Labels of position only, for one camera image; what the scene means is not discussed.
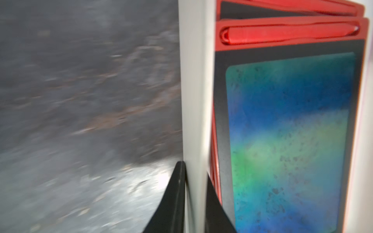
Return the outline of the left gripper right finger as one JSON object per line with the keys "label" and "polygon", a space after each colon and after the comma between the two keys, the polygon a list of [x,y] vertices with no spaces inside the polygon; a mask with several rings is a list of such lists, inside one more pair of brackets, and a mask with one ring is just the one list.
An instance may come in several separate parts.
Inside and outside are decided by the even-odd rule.
{"label": "left gripper right finger", "polygon": [[236,233],[236,229],[223,209],[221,193],[207,175],[205,233]]}

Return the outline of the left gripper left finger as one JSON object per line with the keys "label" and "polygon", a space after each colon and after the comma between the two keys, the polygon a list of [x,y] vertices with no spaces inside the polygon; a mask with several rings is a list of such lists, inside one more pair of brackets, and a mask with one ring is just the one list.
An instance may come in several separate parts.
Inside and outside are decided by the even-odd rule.
{"label": "left gripper left finger", "polygon": [[186,164],[178,161],[158,208],[143,233],[183,233],[185,223]]}

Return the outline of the red frame writing tablet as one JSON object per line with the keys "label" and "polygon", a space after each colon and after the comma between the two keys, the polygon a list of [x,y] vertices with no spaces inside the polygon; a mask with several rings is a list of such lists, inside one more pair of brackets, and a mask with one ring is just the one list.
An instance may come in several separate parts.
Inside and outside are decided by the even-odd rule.
{"label": "red frame writing tablet", "polygon": [[216,23],[213,156],[239,233],[343,233],[369,20]]}

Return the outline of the white plastic storage box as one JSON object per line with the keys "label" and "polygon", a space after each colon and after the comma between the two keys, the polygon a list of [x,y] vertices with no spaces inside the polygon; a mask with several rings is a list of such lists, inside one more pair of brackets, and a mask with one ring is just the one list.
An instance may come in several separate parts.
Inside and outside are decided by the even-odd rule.
{"label": "white plastic storage box", "polygon": [[[372,10],[370,5],[365,4],[363,1],[350,2],[362,4],[365,7],[364,16],[362,17],[370,19],[370,11]],[[219,21],[216,17],[217,1],[179,1],[178,10],[183,149],[188,197],[186,228],[189,233],[205,233],[207,175],[210,175],[218,191],[220,186],[219,174],[215,168],[217,160],[213,156],[215,36],[216,23]],[[369,21],[366,46],[369,41],[370,28]],[[351,162],[353,162],[356,147],[364,60]],[[348,215],[347,206],[350,198],[350,185],[351,173],[346,203],[346,217]]]}

